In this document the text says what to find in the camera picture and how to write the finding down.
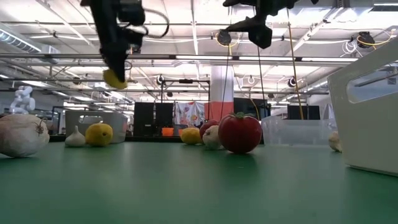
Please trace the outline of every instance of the green table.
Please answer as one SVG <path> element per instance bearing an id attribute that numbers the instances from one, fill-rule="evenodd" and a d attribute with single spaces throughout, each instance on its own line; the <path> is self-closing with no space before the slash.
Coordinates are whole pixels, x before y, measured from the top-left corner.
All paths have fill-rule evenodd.
<path id="1" fill-rule="evenodd" d="M 398 223 L 398 178 L 347 168 L 329 149 L 50 143 L 0 156 L 0 223 Z"/>

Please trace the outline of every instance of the clear plastic container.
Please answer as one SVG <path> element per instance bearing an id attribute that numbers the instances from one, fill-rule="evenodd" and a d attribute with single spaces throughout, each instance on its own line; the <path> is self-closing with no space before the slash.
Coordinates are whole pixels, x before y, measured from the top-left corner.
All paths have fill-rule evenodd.
<path id="1" fill-rule="evenodd" d="M 329 135 L 337 131 L 334 119 L 286 120 L 270 116 L 261 121 L 264 143 L 288 146 L 328 146 Z"/>

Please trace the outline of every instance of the garlic bulb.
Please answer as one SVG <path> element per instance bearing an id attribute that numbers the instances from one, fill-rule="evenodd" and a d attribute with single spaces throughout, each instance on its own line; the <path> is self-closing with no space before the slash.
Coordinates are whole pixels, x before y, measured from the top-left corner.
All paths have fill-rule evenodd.
<path id="1" fill-rule="evenodd" d="M 49 143 L 47 125 L 31 114 L 11 114 L 0 118 L 0 153 L 9 157 L 35 154 Z"/>
<path id="2" fill-rule="evenodd" d="M 205 131 L 203 142 L 208 149 L 221 149 L 220 139 L 218 138 L 218 125 L 213 125 Z"/>
<path id="3" fill-rule="evenodd" d="M 336 152 L 343 152 L 340 144 L 340 138 L 337 131 L 333 131 L 329 136 L 329 146 Z"/>
<path id="4" fill-rule="evenodd" d="M 77 126 L 71 135 L 65 139 L 65 145 L 69 147 L 82 147 L 86 144 L 86 138 L 79 132 Z"/>

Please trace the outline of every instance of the humanoid robot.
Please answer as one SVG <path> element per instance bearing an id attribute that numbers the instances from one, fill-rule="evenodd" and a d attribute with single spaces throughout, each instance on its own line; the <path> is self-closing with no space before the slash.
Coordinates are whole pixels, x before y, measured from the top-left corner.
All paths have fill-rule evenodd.
<path id="1" fill-rule="evenodd" d="M 29 114 L 30 111 L 35 110 L 35 99 L 30 97 L 32 91 L 30 86 L 20 86 L 15 91 L 15 99 L 10 106 L 12 114 Z"/>

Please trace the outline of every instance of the tomato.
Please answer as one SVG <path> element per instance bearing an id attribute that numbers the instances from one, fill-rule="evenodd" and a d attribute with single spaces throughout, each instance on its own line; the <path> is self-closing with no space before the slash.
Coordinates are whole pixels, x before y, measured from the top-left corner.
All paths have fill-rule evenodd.
<path id="1" fill-rule="evenodd" d="M 260 122 L 243 113 L 225 116 L 218 126 L 221 144 L 230 152 L 244 154 L 260 144 L 262 129 Z"/>
<path id="2" fill-rule="evenodd" d="M 206 130 L 213 125 L 218 125 L 218 121 L 216 120 L 208 120 L 200 127 L 200 138 L 203 140 L 203 135 L 205 134 Z"/>

